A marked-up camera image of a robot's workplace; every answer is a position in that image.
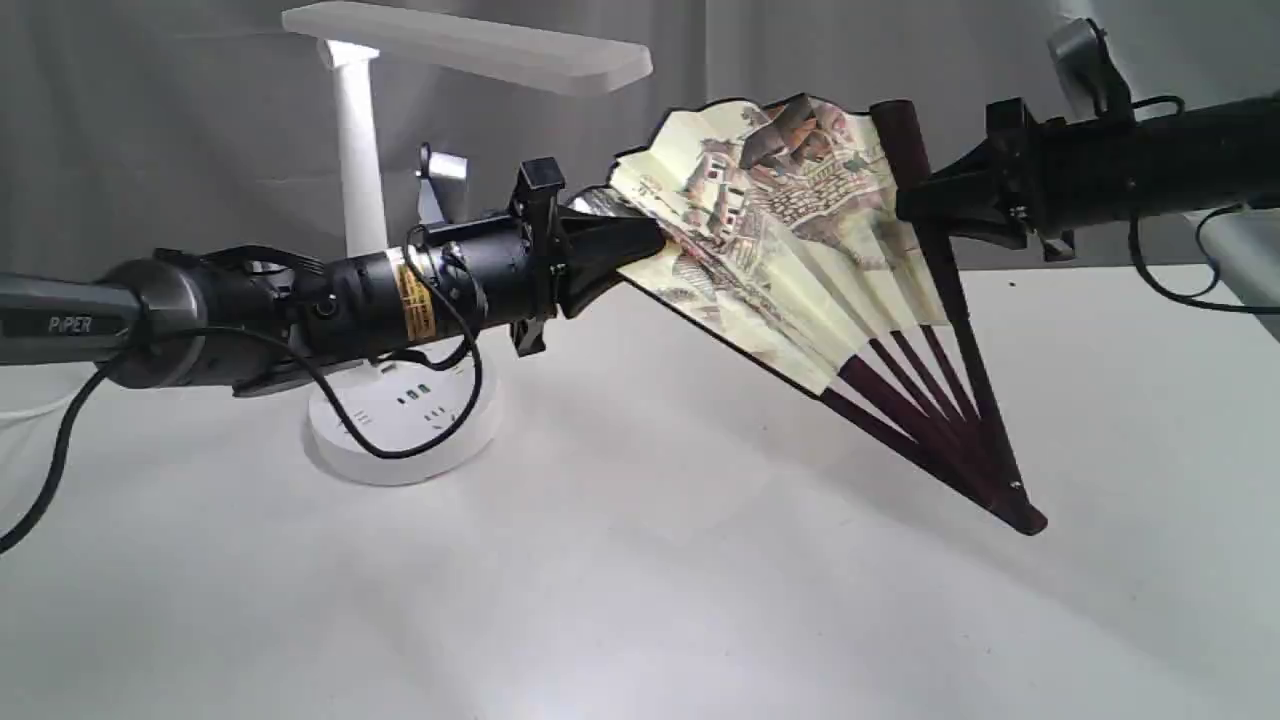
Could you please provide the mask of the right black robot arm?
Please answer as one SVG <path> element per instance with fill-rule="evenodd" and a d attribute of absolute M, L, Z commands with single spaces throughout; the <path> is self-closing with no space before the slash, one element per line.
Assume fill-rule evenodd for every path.
<path fill-rule="evenodd" d="M 1039 122 L 1012 97 L 987 106 L 986 129 L 964 158 L 899 191 L 900 219 L 1011 250 L 1036 241 L 1064 263 L 1080 228 L 1277 193 L 1276 95 L 1076 123 Z"/>

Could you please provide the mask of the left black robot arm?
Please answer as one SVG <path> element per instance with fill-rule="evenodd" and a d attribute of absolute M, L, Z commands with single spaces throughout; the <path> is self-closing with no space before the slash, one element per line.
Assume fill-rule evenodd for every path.
<path fill-rule="evenodd" d="M 3 364 L 92 363 L 131 389 L 253 397 L 308 383 L 307 365 L 338 372 L 466 331 L 507 327 L 518 355 L 538 354 L 548 320 L 666 246 L 649 217 L 562 205 L 563 186 L 556 160 L 529 160 L 506 211 L 333 263 L 244 245 L 159 249 L 93 283 L 6 273 Z"/>

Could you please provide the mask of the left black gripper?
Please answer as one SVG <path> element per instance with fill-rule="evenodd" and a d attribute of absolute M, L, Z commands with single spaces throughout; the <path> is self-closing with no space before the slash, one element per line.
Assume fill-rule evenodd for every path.
<path fill-rule="evenodd" d="M 564 177 L 554 158 L 522 161 L 509 197 L 525 252 L 524 278 L 530 296 L 521 318 L 509 327 L 520 357 L 547 348 L 545 324 L 557 316 L 558 193 Z M 620 270 L 657 255 L 666 234 L 649 217 L 603 217 L 572 208 L 559 210 L 559 250 L 564 272 L 559 279 L 559 309 L 568 319 L 582 314 L 620 282 Z"/>

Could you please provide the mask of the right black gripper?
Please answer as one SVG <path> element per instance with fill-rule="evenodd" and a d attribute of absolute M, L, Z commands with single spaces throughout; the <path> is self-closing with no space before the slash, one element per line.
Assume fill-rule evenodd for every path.
<path fill-rule="evenodd" d="M 899 195 L 899 219 L 918 232 L 1007 250 L 1024 250 L 1034 240 L 1047 263 L 1074 260 L 1074 232 L 1043 227 L 1042 124 L 1027 101 L 1011 97 L 988 105 L 986 132 L 972 151 L 920 182 L 915 195 Z M 924 196 L 998 196 L 1000 208 L 947 205 Z"/>

